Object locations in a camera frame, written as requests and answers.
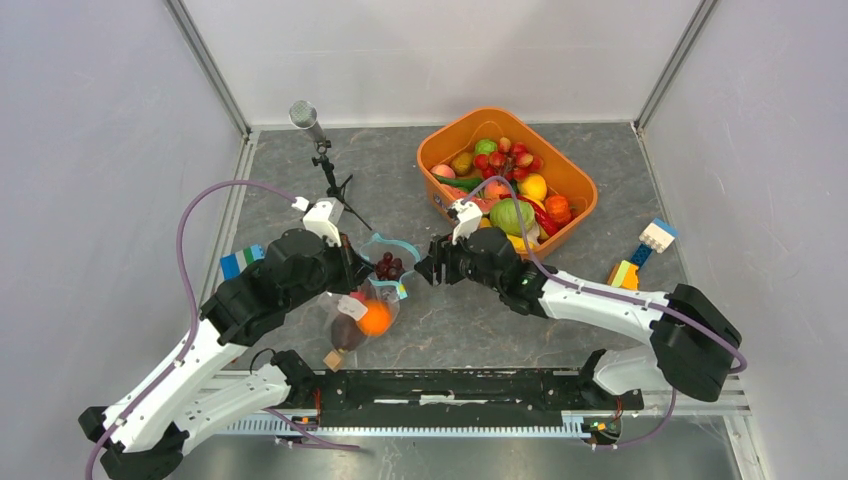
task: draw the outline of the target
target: green cabbage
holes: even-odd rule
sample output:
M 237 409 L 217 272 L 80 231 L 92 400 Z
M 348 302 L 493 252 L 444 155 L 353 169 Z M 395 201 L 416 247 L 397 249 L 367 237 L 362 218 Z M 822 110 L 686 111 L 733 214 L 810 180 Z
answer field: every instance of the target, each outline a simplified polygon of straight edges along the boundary
M 480 155 L 481 153 L 488 155 L 498 149 L 498 144 L 493 140 L 489 140 L 488 138 L 484 138 L 477 142 L 477 145 L 474 146 L 474 155 Z
M 518 202 L 518 207 L 521 210 L 524 229 L 529 232 L 536 223 L 536 213 L 527 202 Z M 491 220 L 492 226 L 499 227 L 507 234 L 521 236 L 521 224 L 518 223 L 512 198 L 505 198 L 494 204 L 492 209 L 489 210 L 489 220 Z

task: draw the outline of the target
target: tripod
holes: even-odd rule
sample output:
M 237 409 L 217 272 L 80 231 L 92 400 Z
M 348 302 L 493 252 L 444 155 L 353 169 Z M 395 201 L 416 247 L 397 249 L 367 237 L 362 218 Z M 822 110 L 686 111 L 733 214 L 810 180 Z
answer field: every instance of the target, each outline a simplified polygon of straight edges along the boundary
M 345 188 L 347 188 L 347 183 L 353 178 L 353 174 L 348 175 L 344 182 L 342 182 L 341 186 L 336 185 L 336 175 L 333 173 L 333 170 L 336 168 L 335 165 L 330 162 L 329 157 L 327 157 L 327 149 L 332 147 L 332 144 L 329 140 L 324 140 L 321 142 L 317 142 L 315 144 L 315 151 L 318 152 L 318 158 L 312 157 L 312 165 L 318 166 L 321 165 L 321 169 L 324 170 L 324 176 L 327 177 L 327 183 L 330 184 L 330 187 L 327 188 L 327 196 L 333 197 L 341 202 L 344 205 L 345 211 L 350 212 L 362 222 L 363 225 L 368 227 L 368 230 L 374 230 L 371 228 L 371 225 L 368 225 L 362 217 L 356 213 L 356 210 L 351 207 L 347 201 L 344 199 Z

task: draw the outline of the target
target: kiwi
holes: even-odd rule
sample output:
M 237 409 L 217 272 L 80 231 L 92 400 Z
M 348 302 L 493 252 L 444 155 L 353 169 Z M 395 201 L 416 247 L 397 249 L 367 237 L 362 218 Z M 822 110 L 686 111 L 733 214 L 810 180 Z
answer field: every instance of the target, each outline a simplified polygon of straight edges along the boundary
M 360 346 L 366 335 L 356 326 L 356 320 L 350 315 L 339 314 L 330 325 L 330 341 L 333 348 L 340 352 L 350 352 Z

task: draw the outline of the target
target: gray floor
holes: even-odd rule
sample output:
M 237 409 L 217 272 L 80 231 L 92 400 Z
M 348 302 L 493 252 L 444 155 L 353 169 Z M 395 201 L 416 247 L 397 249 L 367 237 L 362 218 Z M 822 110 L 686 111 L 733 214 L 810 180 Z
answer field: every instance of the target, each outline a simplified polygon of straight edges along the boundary
M 612 266 L 627 259 L 638 236 L 660 216 L 652 179 L 627 124 L 545 124 L 533 128 L 595 181 L 595 211 L 574 236 L 545 261 L 579 277 L 605 281 Z M 329 130 L 331 158 L 341 180 L 355 173 L 348 201 L 383 236 L 406 240 L 419 249 L 430 237 L 450 231 L 448 222 L 426 201 L 424 179 L 416 166 L 418 145 L 433 127 Z M 295 131 L 263 132 L 252 180 L 271 183 L 309 198 L 326 189 L 320 168 L 310 161 L 312 145 Z M 256 189 L 245 196 L 234 249 L 267 245 L 299 226 L 285 200 Z M 339 228 L 354 246 L 370 238 L 355 217 L 345 214 Z M 654 255 L 640 271 L 642 290 L 668 290 L 682 281 L 672 246 Z M 599 348 L 634 346 L 622 335 L 574 321 L 523 317 L 499 304 L 489 290 L 471 282 L 433 288 L 417 278 L 401 304 L 398 322 L 384 336 L 347 360 L 348 368 L 425 368 L 464 366 L 580 366 Z M 310 303 L 293 312 L 285 326 L 267 334 L 254 350 L 231 366 L 247 369 L 253 351 L 294 348 L 313 368 L 323 368 L 330 350 L 326 314 Z
M 652 418 L 628 418 L 626 436 L 646 433 Z M 174 480 L 460 480 L 740 479 L 718 418 L 675 419 L 649 443 L 592 453 L 579 440 L 336 438 L 358 453 L 289 450 L 267 437 L 218 435 L 186 457 Z

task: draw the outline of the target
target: plastic bag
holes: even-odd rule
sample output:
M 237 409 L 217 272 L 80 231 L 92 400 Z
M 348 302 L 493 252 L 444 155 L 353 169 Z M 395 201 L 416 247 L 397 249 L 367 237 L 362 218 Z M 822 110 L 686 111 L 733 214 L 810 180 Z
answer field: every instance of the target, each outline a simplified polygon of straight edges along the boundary
M 421 254 L 407 242 L 385 239 L 377 233 L 359 249 L 363 258 L 375 264 L 386 252 L 401 259 L 404 272 L 397 281 L 378 280 L 372 273 L 357 292 L 328 293 L 319 299 L 319 305 L 327 312 L 325 330 L 333 347 L 324 363 L 333 371 L 341 368 L 347 353 L 385 334 L 400 313 L 400 301 L 409 296 L 404 283 L 411 278 Z

